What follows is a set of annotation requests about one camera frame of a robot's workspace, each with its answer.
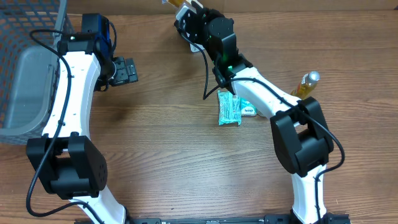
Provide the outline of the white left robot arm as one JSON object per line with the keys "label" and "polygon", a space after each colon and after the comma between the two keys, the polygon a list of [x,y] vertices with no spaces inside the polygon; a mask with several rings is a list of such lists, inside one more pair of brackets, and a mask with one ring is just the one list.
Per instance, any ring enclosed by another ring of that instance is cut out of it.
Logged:
{"label": "white left robot arm", "polygon": [[59,58],[59,80],[50,118],[26,154],[40,182],[66,207],[80,207],[92,223],[131,223],[127,208],[107,185],[106,159],[90,139],[93,95],[138,80],[134,61],[115,57],[117,33],[101,14],[84,14],[81,31],[60,33],[52,52]]}

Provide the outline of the brown snack bag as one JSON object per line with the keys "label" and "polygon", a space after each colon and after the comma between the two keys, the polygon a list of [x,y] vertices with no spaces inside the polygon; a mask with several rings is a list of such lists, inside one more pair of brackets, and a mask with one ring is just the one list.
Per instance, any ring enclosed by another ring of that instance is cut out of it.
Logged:
{"label": "brown snack bag", "polygon": [[197,10],[203,9],[204,6],[198,0],[161,0],[162,4],[170,4],[175,12],[182,10],[189,10],[197,12]]}

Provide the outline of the yellow liquid bottle silver cap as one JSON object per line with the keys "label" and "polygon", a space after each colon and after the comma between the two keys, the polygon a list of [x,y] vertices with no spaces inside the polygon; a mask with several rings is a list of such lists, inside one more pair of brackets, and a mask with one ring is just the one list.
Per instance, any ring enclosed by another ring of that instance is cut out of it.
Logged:
{"label": "yellow liquid bottle silver cap", "polygon": [[315,89],[319,81],[320,74],[317,71],[306,73],[298,86],[292,90],[291,95],[303,100]]}

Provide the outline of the green lid jar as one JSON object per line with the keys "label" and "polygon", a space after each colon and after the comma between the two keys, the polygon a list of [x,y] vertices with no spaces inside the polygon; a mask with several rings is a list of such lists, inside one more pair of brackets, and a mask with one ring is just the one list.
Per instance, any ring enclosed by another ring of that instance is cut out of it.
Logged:
{"label": "green lid jar", "polygon": [[259,115],[260,117],[263,117],[263,118],[267,118],[264,114],[262,114],[260,111],[257,111],[257,115]]}

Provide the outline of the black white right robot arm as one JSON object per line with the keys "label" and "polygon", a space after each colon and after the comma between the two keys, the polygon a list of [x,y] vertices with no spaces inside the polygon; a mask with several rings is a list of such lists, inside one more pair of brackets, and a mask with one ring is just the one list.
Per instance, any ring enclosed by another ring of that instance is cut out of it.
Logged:
{"label": "black white right robot arm", "polygon": [[174,23],[194,51],[208,54],[219,88],[248,100],[271,122],[275,154],[292,175],[294,203],[288,215],[267,223],[336,223],[323,201],[323,175],[333,142],[317,100],[301,100],[270,81],[239,53],[234,21],[214,9],[183,2]]}

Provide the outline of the small teal white box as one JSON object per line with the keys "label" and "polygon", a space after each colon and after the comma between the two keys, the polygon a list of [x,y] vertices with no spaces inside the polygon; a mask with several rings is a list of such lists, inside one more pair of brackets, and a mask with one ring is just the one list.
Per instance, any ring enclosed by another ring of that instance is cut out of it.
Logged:
{"label": "small teal white box", "polygon": [[256,107],[252,103],[250,103],[248,100],[241,98],[240,106],[241,106],[241,115],[242,116],[256,116],[257,115]]}

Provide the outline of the teal wet wipes pack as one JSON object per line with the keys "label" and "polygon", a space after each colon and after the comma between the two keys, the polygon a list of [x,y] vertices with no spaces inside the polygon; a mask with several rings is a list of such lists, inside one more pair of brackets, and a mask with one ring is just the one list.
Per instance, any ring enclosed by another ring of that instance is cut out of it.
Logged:
{"label": "teal wet wipes pack", "polygon": [[218,124],[222,126],[224,124],[236,123],[239,126],[242,121],[240,98],[228,91],[218,90],[218,101]]}

